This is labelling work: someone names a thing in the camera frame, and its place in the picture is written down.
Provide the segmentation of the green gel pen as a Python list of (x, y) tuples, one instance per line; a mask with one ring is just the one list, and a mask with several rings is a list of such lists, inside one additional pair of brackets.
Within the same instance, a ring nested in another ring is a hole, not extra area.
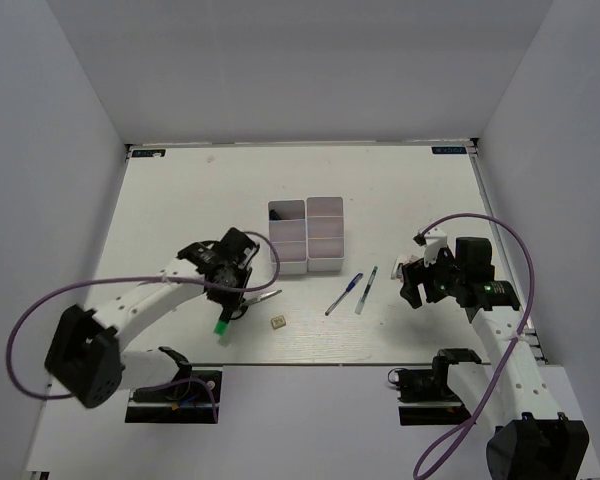
[(374, 266), (373, 269), (372, 269), (372, 271), (371, 271), (371, 273), (370, 273), (370, 275), (369, 275), (367, 283), (366, 283), (366, 285), (364, 287), (363, 293), (362, 293), (361, 297), (359, 298), (359, 301), (358, 301), (358, 303), (356, 305), (356, 308), (354, 310), (354, 313), (356, 315), (361, 315), (362, 314), (362, 311), (363, 311), (364, 306), (366, 304), (366, 300), (367, 300), (367, 298), (369, 296), (369, 293), (370, 293), (371, 287), (373, 285), (373, 282), (375, 280), (375, 277), (377, 275), (377, 272), (378, 272), (378, 266)]

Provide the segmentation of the black handled scissors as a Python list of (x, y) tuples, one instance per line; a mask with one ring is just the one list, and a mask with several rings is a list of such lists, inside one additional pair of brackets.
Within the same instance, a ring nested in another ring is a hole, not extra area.
[(258, 296), (252, 297), (252, 298), (248, 298), (248, 299), (243, 298), (238, 309), (235, 310), (234, 313), (232, 314), (231, 319), (232, 320), (240, 319), (241, 317), (243, 317), (246, 314), (247, 310), (250, 307), (252, 307), (258, 303), (267, 301), (281, 293), (282, 293), (281, 290), (274, 290), (274, 291), (262, 293)]

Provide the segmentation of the blue ballpoint pen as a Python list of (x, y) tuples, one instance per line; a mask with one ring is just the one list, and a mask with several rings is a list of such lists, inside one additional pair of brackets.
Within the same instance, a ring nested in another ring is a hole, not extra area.
[(346, 298), (346, 296), (356, 287), (360, 280), (364, 277), (362, 272), (356, 274), (351, 281), (348, 283), (344, 291), (332, 302), (332, 304), (325, 310), (324, 315), (329, 316), (338, 305)]

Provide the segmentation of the green highlighter marker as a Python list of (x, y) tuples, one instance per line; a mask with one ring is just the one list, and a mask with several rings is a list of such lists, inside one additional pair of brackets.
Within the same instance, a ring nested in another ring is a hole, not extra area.
[(228, 329), (231, 322), (233, 311), (228, 308), (224, 308), (218, 318), (218, 321), (214, 327), (214, 334), (217, 337), (218, 344), (226, 347), (229, 344)]

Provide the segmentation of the small tan eraser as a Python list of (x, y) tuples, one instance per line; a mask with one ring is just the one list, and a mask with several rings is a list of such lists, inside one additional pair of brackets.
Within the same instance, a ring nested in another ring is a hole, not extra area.
[(271, 319), (271, 326), (274, 330), (278, 330), (286, 326), (285, 317), (280, 315)]

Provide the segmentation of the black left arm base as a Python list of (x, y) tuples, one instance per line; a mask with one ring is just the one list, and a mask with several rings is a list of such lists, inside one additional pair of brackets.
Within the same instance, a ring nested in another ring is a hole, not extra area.
[(201, 382), (162, 390), (130, 394), (126, 408), (127, 424), (217, 424), (222, 392), (222, 369), (194, 369), (192, 378)]

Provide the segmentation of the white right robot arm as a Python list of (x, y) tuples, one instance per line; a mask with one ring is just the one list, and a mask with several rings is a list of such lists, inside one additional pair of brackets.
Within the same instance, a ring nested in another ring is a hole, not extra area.
[(495, 277), (488, 239), (459, 237), (455, 248), (438, 231), (415, 239), (424, 255), (400, 266), (400, 295), (417, 309), (453, 298), (465, 311), (494, 371), (469, 348), (441, 349), (427, 370), (393, 377), (404, 403), (453, 401), (491, 437), (486, 445), (494, 479), (575, 479), (589, 446), (581, 420), (571, 420), (542, 376), (522, 324), (512, 285)]

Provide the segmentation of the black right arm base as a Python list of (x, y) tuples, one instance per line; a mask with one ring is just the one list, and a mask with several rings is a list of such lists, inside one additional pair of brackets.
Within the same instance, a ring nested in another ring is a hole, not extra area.
[(398, 392), (401, 426), (456, 426), (470, 418), (448, 385), (449, 367), (460, 363), (482, 360), (472, 349), (440, 349), (428, 368), (397, 367), (388, 372), (387, 381)]

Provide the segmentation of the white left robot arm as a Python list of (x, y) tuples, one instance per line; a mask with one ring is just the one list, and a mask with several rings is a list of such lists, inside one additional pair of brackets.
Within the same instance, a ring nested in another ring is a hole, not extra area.
[(219, 241), (194, 242), (178, 252), (159, 275), (100, 307), (66, 309), (44, 365), (86, 408), (104, 403), (120, 388), (130, 388), (142, 369), (126, 354), (129, 344), (180, 304), (204, 295), (221, 306), (215, 333), (248, 309), (242, 290), (252, 273), (260, 246), (230, 228)]

